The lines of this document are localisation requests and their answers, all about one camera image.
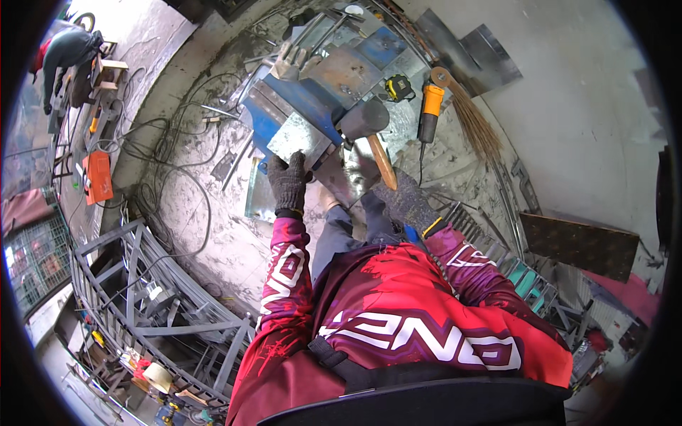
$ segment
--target cuff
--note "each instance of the cuff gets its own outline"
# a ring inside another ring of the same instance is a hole
[[[291,219],[303,220],[303,214],[301,212],[291,209],[277,209],[275,210],[275,216],[277,217],[289,217]]]
[[[424,231],[424,239],[426,240],[428,237],[431,237],[433,234],[436,232],[447,228],[448,222],[444,221],[442,217],[439,217],[429,228]]]

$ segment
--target roll of tape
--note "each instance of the roll of tape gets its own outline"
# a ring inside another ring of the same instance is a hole
[[[159,392],[168,393],[171,389],[171,382],[173,377],[165,368],[157,363],[151,363],[147,367],[142,376],[147,379],[151,386],[154,386]]]

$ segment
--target wooden board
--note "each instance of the wooden board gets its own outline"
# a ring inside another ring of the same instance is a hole
[[[627,282],[639,244],[637,234],[528,213],[520,215],[532,253]]]
[[[118,90],[119,87],[116,85],[116,83],[112,83],[111,81],[102,81],[99,86],[95,87],[95,89]]]
[[[100,59],[103,68],[117,68],[119,70],[127,70],[128,65],[123,61],[111,61],[109,59]]]

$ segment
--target gray pants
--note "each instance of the gray pants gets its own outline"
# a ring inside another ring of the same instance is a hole
[[[317,241],[315,257],[312,260],[312,285],[315,287],[317,277],[331,262],[334,254],[346,253],[365,245],[395,244],[404,240],[402,234],[396,234],[391,219],[384,215],[386,204],[373,192],[360,198],[367,217],[366,242],[353,238],[351,216],[341,206],[334,206],[325,216],[325,227]]]

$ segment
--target red jersey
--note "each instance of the red jersey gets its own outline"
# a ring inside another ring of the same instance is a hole
[[[257,334],[239,366],[227,425],[343,395],[343,379],[306,350],[317,335],[368,369],[439,362],[568,386],[565,342],[461,232],[446,228],[425,242],[447,281],[417,246],[375,245],[335,256],[315,295],[309,242],[302,221],[275,221]]]

